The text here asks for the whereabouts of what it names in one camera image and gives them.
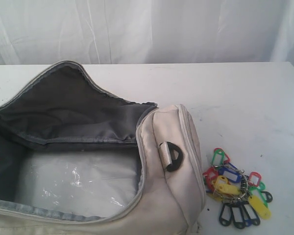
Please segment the cream duffel bag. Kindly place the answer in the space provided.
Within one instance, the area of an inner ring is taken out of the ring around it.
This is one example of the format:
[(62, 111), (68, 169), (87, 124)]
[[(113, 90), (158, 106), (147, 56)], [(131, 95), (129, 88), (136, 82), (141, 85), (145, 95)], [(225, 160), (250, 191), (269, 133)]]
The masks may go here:
[[(136, 196), (110, 217), (15, 201), (34, 152), (136, 149)], [(205, 206), (200, 144), (183, 105), (122, 99), (78, 63), (56, 63), (0, 106), (0, 235), (197, 235)]]

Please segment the colourful key tag bunch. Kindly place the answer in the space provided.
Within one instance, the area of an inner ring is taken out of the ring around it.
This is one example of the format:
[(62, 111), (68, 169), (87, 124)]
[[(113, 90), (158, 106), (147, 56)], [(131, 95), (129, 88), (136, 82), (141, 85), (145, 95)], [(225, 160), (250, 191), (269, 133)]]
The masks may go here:
[(213, 150), (210, 164), (202, 176), (207, 196), (221, 202), (218, 221), (222, 226), (233, 225), (242, 230), (271, 218), (268, 204), (273, 196), (266, 191), (261, 174), (255, 171), (245, 174), (219, 147)]

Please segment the white backdrop curtain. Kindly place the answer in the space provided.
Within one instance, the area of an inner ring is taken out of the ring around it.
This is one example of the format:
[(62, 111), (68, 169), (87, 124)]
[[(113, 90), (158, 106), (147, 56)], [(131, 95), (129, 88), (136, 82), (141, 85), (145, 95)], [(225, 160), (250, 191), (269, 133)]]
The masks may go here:
[(0, 0), (0, 64), (294, 63), (294, 0)]

